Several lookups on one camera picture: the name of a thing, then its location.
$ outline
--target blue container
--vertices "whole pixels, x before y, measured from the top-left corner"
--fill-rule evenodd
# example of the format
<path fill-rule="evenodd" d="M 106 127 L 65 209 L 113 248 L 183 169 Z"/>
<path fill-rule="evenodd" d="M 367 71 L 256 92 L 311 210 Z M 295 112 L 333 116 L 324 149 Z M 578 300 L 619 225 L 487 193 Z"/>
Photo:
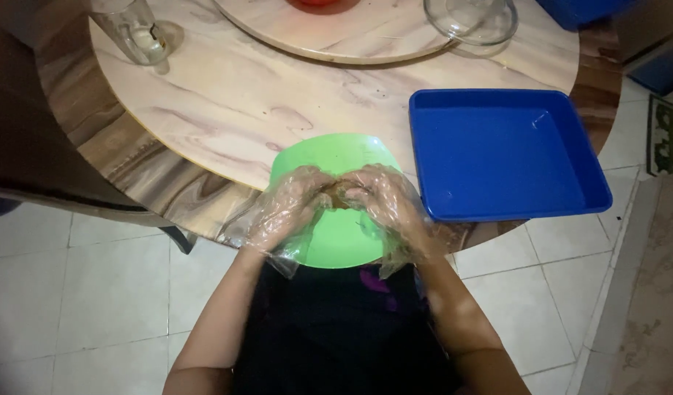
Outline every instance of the blue container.
<path fill-rule="evenodd" d="M 612 15 L 634 0 L 537 0 L 547 13 L 566 30 Z"/>
<path fill-rule="evenodd" d="M 605 211 L 612 195 L 567 95 L 434 89 L 410 98 L 422 200 L 439 221 Z"/>

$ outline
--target hand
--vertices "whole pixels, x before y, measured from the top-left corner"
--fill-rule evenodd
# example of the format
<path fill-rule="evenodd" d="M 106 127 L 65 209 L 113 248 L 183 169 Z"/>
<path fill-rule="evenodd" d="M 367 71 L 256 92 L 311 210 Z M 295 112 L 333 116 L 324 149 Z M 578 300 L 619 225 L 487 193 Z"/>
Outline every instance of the hand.
<path fill-rule="evenodd" d="M 430 235 L 431 220 L 420 196 L 405 176 L 391 166 L 366 165 L 339 180 L 347 186 L 341 200 L 365 210 L 369 217 L 399 236 L 415 253 L 444 254 L 441 244 Z"/>
<path fill-rule="evenodd" d="M 249 227 L 246 245 L 270 252 L 288 236 L 310 223 L 320 208 L 330 208 L 332 199 L 322 190 L 334 177 L 316 166 L 300 166 L 281 177 L 274 188 L 259 197 L 261 211 Z"/>

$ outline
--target tile floor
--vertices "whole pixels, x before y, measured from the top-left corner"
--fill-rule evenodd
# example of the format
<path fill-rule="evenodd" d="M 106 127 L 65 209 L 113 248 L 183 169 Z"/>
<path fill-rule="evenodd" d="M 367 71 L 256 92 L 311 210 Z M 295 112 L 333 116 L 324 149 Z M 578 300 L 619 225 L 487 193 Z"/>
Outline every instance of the tile floor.
<path fill-rule="evenodd" d="M 647 107 L 646 91 L 626 82 L 599 157 L 610 211 L 535 219 L 456 254 L 534 395 L 578 390 L 645 174 Z M 34 204 L 0 217 L 0 394 L 160 393 L 235 254 L 200 240 L 185 256 L 157 229 Z"/>

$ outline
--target drinking glass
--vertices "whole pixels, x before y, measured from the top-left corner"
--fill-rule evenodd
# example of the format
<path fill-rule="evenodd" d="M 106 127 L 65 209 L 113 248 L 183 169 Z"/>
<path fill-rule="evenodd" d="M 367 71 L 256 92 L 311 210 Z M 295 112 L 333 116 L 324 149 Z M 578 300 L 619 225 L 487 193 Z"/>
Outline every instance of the drinking glass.
<path fill-rule="evenodd" d="M 519 23 L 512 0 L 424 0 L 424 13 L 444 35 L 479 46 L 509 40 Z"/>
<path fill-rule="evenodd" d="M 168 56 L 168 41 L 146 0 L 91 0 L 89 13 L 133 62 L 151 66 Z"/>

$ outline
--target green bowl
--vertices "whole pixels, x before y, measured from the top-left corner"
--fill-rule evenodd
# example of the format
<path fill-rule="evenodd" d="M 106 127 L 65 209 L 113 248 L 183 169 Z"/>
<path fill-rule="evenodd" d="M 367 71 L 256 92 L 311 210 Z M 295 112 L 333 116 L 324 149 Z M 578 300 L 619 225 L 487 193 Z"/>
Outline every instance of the green bowl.
<path fill-rule="evenodd" d="M 325 134 L 281 151 L 273 160 L 270 184 L 298 166 L 318 166 L 325 173 L 339 176 L 375 163 L 400 170 L 393 154 L 377 137 L 358 133 Z M 353 209 L 326 210 L 315 224 L 308 243 L 305 262 L 299 263 L 315 268 L 349 268 L 383 256 L 380 230 L 368 214 Z"/>

